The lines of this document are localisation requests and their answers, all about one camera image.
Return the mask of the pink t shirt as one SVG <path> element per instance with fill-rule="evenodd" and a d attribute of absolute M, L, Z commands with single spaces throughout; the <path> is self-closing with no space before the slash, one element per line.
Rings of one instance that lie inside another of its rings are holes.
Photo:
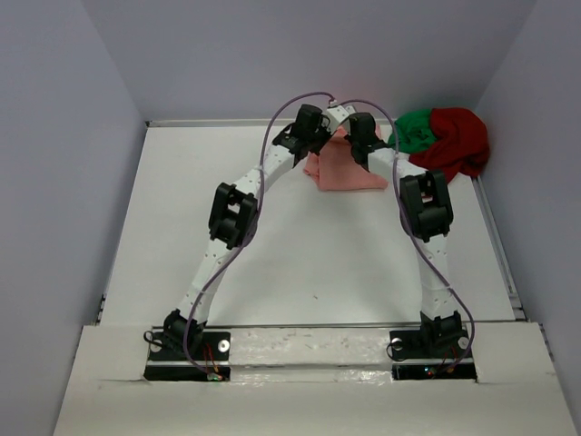
<path fill-rule="evenodd" d="M 346 135 L 340 127 L 319 154 L 309 153 L 303 172 L 323 192 L 386 190 L 389 182 L 385 178 L 369 173 L 354 161 Z"/>

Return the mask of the red t shirt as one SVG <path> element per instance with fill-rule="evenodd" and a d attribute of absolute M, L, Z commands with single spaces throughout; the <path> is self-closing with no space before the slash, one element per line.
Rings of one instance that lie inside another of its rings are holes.
<path fill-rule="evenodd" d="M 458 173 L 476 178 L 485 169 L 489 156 L 487 127 L 466 108 L 435 108 L 429 128 L 436 141 L 425 151 L 412 154 L 409 161 L 428 170 L 441 170 L 448 183 Z"/>

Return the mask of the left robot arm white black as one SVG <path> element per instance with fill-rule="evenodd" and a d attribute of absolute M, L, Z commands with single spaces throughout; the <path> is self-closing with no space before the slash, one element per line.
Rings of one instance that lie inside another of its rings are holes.
<path fill-rule="evenodd" d="M 272 140 L 265 133 L 260 159 L 234 183 L 216 188 L 209 217 L 209 243 L 189 290 L 162 325 L 161 341 L 183 359 L 200 348 L 214 296 L 231 263 L 258 230 L 264 195 L 280 177 L 293 169 L 313 146 L 328 142 L 334 131 L 329 113 L 304 104 L 293 123 Z"/>

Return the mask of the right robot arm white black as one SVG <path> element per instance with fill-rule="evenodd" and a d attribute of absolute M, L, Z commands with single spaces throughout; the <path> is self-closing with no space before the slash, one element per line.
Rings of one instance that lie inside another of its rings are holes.
<path fill-rule="evenodd" d="M 370 173 L 392 177 L 400 222 L 419 262 L 420 326 L 392 332 L 388 356 L 395 362 L 441 359 L 456 363 L 467 356 L 469 338 L 447 279 L 447 236 L 454 214 L 446 177 L 440 170 L 400 160 L 379 139 L 371 114 L 352 114 L 348 124 L 346 139 L 355 162 Z"/>

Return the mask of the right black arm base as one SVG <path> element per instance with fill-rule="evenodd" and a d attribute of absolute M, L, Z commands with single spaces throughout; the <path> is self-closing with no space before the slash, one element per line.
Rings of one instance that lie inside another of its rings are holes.
<path fill-rule="evenodd" d="M 429 380 L 476 381 L 477 371 L 472 352 L 462 358 L 468 345 L 468 334 L 443 347 L 430 350 L 419 330 L 396 330 L 389 333 L 386 354 L 392 362 L 391 377 L 396 382 Z"/>

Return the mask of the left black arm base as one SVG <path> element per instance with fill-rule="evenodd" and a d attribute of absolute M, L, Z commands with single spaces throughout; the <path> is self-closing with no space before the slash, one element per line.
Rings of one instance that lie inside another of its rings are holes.
<path fill-rule="evenodd" d="M 181 345 L 170 345 L 162 331 L 143 334 L 149 350 L 143 377 L 150 382 L 228 382 L 231 378 L 231 334 L 205 331 L 201 341 L 185 354 Z"/>

